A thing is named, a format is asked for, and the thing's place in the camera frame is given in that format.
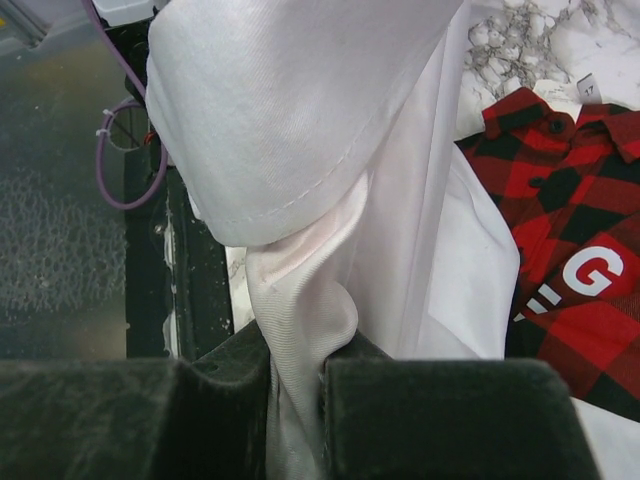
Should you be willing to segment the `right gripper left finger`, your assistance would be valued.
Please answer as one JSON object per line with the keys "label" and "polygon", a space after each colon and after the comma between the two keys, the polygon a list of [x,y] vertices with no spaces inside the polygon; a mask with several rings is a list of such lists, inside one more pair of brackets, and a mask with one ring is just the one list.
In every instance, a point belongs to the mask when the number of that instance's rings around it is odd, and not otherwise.
{"label": "right gripper left finger", "polygon": [[5,361],[5,479],[261,479],[269,351],[250,324],[194,362]]}

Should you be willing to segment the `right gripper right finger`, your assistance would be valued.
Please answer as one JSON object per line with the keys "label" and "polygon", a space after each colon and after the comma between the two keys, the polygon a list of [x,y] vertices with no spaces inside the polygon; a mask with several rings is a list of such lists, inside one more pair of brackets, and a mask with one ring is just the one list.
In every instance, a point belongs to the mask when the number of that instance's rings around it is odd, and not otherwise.
{"label": "right gripper right finger", "polygon": [[535,360],[394,360],[366,337],[324,366],[333,479],[596,479],[566,385]]}

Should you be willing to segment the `white shirt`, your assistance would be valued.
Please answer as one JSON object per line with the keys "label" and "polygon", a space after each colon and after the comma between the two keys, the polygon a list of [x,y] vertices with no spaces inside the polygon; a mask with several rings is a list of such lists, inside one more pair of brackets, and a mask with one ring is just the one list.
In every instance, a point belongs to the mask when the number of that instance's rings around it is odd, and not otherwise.
{"label": "white shirt", "polygon": [[[324,479],[325,360],[502,360],[521,259],[454,139],[465,1],[172,1],[150,118],[213,237],[246,251],[271,356],[270,479]],[[600,473],[639,475],[639,417],[574,397]]]}

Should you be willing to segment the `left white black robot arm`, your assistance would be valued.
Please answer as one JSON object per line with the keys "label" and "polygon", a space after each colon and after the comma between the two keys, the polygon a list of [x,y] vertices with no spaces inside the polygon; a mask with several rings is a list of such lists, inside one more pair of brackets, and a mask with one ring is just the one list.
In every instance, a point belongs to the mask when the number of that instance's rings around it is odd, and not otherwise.
{"label": "left white black robot arm", "polygon": [[148,20],[166,5],[155,0],[93,0],[98,16],[110,27]]}

